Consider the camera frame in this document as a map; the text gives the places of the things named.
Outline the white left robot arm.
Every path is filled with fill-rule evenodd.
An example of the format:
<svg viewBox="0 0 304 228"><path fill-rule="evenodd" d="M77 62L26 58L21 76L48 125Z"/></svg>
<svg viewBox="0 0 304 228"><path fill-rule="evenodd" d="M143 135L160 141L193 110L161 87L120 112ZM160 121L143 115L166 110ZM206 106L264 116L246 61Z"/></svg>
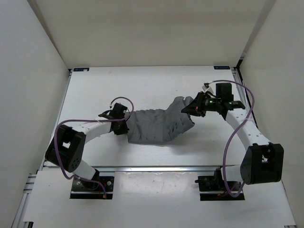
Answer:
<svg viewBox="0 0 304 228"><path fill-rule="evenodd" d="M64 174L72 173L89 190L95 190L100 183L99 171L83 161L84 146L103 134L126 134L129 131L126 120L130 117L126 115L127 110L126 106L116 103L95 120L74 127L61 124L48 146L46 160L62 168Z"/></svg>

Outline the grey pleated skirt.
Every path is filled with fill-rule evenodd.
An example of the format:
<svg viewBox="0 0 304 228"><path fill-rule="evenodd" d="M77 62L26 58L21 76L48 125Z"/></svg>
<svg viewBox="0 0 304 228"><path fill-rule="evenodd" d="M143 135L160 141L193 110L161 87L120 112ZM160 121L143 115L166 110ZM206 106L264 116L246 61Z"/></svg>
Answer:
<svg viewBox="0 0 304 228"><path fill-rule="evenodd" d="M127 133L129 143L160 145L171 142L178 135L185 133L195 123L189 114L181 110L190 104L190 96L178 96L165 110L138 110L131 114L128 120L130 130Z"/></svg>

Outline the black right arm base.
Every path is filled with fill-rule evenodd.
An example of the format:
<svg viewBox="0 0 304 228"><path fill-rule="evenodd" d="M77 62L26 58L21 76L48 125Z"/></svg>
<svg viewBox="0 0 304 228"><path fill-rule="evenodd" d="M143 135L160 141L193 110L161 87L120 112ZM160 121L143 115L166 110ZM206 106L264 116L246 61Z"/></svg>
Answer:
<svg viewBox="0 0 304 228"><path fill-rule="evenodd" d="M220 168L216 168L213 174L200 175L194 181L199 187L200 201L240 201L245 200L244 193L237 197L228 194Z"/></svg>

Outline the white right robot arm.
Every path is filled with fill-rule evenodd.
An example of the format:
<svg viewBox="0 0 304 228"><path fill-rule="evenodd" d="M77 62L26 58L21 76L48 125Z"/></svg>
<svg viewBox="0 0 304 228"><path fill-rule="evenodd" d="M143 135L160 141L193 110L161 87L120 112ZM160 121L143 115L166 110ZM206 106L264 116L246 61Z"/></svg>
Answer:
<svg viewBox="0 0 304 228"><path fill-rule="evenodd" d="M248 112L241 101L211 98L199 92L183 113L204 117L206 112L217 112L234 129L234 134L241 140L246 153L240 165L222 165L220 174L213 178L214 186L226 189L231 181L246 185L279 182L282 178L284 149L280 144L273 144L248 120Z"/></svg>

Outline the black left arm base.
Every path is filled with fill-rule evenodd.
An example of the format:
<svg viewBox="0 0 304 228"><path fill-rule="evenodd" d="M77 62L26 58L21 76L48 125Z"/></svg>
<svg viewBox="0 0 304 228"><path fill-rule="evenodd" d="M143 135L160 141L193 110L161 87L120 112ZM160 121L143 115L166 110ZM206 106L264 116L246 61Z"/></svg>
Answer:
<svg viewBox="0 0 304 228"><path fill-rule="evenodd" d="M74 178L71 186L70 199L80 200L112 200L114 176L94 176L94 182Z"/></svg>

